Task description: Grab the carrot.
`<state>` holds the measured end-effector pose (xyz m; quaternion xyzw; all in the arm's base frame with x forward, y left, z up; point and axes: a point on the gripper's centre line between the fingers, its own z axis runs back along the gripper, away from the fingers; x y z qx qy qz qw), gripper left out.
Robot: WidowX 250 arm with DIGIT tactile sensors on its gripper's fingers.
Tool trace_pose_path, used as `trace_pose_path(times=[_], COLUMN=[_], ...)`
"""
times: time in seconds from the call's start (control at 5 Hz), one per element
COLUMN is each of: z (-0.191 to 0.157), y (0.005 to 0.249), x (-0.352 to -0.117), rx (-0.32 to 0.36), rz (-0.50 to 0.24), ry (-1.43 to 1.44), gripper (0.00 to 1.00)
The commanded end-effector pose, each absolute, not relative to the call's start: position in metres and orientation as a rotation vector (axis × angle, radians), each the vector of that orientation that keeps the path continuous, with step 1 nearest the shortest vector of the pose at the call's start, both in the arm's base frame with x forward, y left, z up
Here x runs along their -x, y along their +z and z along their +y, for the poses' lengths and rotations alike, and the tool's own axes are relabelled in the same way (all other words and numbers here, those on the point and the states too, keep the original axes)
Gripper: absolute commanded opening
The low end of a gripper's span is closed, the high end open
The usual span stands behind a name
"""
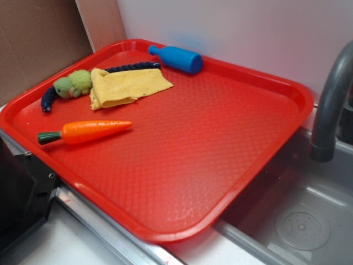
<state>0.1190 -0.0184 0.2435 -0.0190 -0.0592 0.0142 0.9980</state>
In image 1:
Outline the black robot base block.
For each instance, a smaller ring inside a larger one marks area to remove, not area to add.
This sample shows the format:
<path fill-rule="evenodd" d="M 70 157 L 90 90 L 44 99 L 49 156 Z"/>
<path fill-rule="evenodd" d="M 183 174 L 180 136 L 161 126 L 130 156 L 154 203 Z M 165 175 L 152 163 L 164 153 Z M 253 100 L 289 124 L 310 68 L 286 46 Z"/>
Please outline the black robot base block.
<path fill-rule="evenodd" d="M 1 254 L 47 222 L 57 173 L 32 154 L 12 154 L 1 140 Z"/>

